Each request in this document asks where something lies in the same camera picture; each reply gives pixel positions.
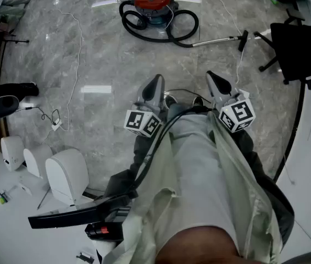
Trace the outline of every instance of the foot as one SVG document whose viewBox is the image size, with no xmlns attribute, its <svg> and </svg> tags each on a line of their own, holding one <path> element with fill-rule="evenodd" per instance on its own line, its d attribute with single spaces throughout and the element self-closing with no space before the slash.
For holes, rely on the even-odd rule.
<svg viewBox="0 0 311 264">
<path fill-rule="evenodd" d="M 196 98 L 193 99 L 192 105 L 193 106 L 204 106 L 203 98 L 197 96 Z"/>
<path fill-rule="evenodd" d="M 177 100 L 174 96 L 167 95 L 164 99 L 164 103 L 165 103 L 165 107 L 169 109 L 172 104 L 177 103 Z"/>
<path fill-rule="evenodd" d="M 38 89 L 38 87 L 37 87 L 37 84 L 36 84 L 35 82 L 33 82 L 33 81 L 31 81 L 30 84 L 33 84 L 33 85 L 34 85 L 34 87 L 31 88 L 31 89 L 33 89 L 33 90 L 31 90 L 32 92 L 31 92 L 31 95 L 30 95 L 30 96 L 38 96 L 38 94 L 40 93 L 40 91 L 39 91 L 39 89 Z"/>
</svg>

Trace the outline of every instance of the marble floor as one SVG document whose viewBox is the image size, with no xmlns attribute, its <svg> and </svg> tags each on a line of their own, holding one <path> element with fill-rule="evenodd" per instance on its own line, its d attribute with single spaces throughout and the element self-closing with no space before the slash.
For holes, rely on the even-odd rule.
<svg viewBox="0 0 311 264">
<path fill-rule="evenodd" d="M 76 80 L 80 30 L 78 23 L 63 12 L 73 13 L 82 29 L 79 78 L 69 105 L 70 130 L 48 132 L 49 121 L 38 110 L 21 111 L 8 117 L 9 132 L 23 138 L 30 148 L 44 140 L 54 152 L 77 148 L 85 156 L 91 188 L 104 190 L 111 175 L 127 169 L 133 159 L 135 135 L 123 129 L 126 110 L 144 80 L 158 73 L 166 89 L 185 88 L 209 98 L 205 72 L 237 78 L 241 54 L 237 42 L 197 48 L 181 48 L 170 43 L 149 43 L 131 36 L 122 26 L 117 3 L 108 0 L 31 0 L 15 29 L 29 44 L 7 45 L 2 83 L 34 81 L 41 92 L 41 108 L 51 114 L 59 109 L 63 128 L 68 127 L 68 100 Z M 195 12 L 200 20 L 196 34 L 186 41 L 205 41 L 238 35 L 234 23 L 219 0 L 200 3 L 179 2 L 180 9 Z M 251 93 L 257 119 L 249 130 L 265 171 L 271 176 L 283 158 L 296 115 L 299 82 L 282 83 L 278 65 L 264 73 L 258 67 L 274 56 L 254 31 L 265 31 L 272 22 L 287 18 L 284 5 L 269 0 L 223 0 L 238 28 L 249 32 L 242 63 L 238 69 L 240 88 Z M 174 35 L 189 32 L 193 20 L 183 15 L 174 21 Z M 164 36 L 161 30 L 142 32 Z M 86 85 L 110 85 L 111 93 L 84 93 Z M 192 97 L 175 94 L 185 102 Z"/>
</svg>

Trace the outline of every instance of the vacuum hose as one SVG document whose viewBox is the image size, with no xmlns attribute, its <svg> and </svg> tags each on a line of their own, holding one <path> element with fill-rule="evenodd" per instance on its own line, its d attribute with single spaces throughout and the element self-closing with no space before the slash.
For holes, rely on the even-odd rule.
<svg viewBox="0 0 311 264">
<path fill-rule="evenodd" d="M 168 26 L 166 28 L 166 34 L 168 34 L 168 39 L 149 38 L 149 37 L 145 37 L 145 36 L 142 36 L 142 35 L 134 32 L 130 28 L 130 27 L 132 27 L 134 29 L 143 30 L 143 29 L 146 29 L 146 27 L 147 27 L 147 18 L 142 16 L 138 12 L 126 11 L 124 13 L 124 5 L 133 5 L 133 4 L 134 4 L 133 1 L 123 1 L 120 4 L 120 7 L 119 7 L 119 13 L 120 13 L 120 16 L 121 16 L 121 21 L 123 23 L 123 26 L 130 34 L 134 35 L 135 37 L 137 37 L 139 39 L 142 39 L 142 40 L 145 40 L 145 41 L 149 41 L 149 42 L 155 42 L 155 43 L 169 43 L 169 42 L 172 42 L 172 43 L 174 43 L 174 44 L 176 44 L 176 45 L 178 45 L 180 47 L 184 47 L 184 48 L 192 48 L 193 47 L 193 44 L 183 44 L 183 43 L 180 43 L 179 41 L 188 39 L 188 38 L 190 38 L 192 35 L 194 35 L 196 33 L 196 31 L 198 29 L 198 26 L 199 26 L 199 20 L 198 20 L 197 15 L 194 12 L 189 11 L 189 10 L 178 10 L 178 11 L 174 12 L 174 18 L 176 16 L 178 16 L 178 15 L 181 15 L 181 14 L 188 14 L 191 17 L 193 17 L 193 19 L 195 20 L 195 26 L 193 27 L 193 29 L 191 30 L 190 33 L 188 33 L 188 34 L 186 34 L 184 36 L 181 36 L 181 37 L 174 37 L 171 34 L 171 27 Z M 133 24 L 131 21 L 129 21 L 126 18 L 128 15 L 134 15 L 134 16 L 138 17 L 142 25 L 135 25 L 135 24 Z"/>
</svg>

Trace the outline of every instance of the black shoe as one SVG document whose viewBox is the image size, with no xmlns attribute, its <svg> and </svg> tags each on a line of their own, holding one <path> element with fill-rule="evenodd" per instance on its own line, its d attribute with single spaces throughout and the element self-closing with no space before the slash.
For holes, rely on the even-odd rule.
<svg viewBox="0 0 311 264">
<path fill-rule="evenodd" d="M 164 103 L 165 103 L 165 107 L 169 109 L 172 104 L 177 103 L 177 100 L 174 96 L 167 95 L 164 99 Z"/>
<path fill-rule="evenodd" d="M 196 98 L 193 99 L 192 105 L 193 106 L 204 106 L 203 98 L 197 96 Z"/>
</svg>

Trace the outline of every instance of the trousers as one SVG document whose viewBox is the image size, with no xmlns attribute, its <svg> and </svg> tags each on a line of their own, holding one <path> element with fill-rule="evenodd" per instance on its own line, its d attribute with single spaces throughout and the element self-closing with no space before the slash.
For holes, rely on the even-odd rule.
<svg viewBox="0 0 311 264">
<path fill-rule="evenodd" d="M 0 6 L 0 15 L 16 15 L 23 16 L 26 12 L 26 9 L 21 9 L 18 6 L 20 4 L 28 4 L 30 0 L 3 0 L 2 5 Z"/>
</svg>

